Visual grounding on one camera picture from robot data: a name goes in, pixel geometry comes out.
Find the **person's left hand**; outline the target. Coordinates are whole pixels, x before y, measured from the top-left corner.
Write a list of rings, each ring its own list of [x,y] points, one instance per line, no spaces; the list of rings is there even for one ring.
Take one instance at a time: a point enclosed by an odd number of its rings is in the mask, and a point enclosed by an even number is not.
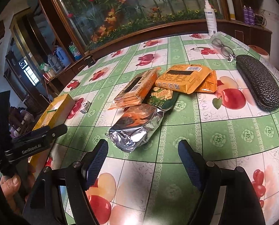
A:
[[[27,176],[27,184],[28,191],[31,192],[33,185],[35,183],[34,173],[36,169],[28,163],[28,176]],[[21,209],[17,205],[14,196],[18,193],[21,185],[21,179],[18,174],[15,174],[13,177],[9,178],[7,176],[2,176],[0,180],[0,186],[2,188],[3,194],[13,212],[17,215],[21,215]]]

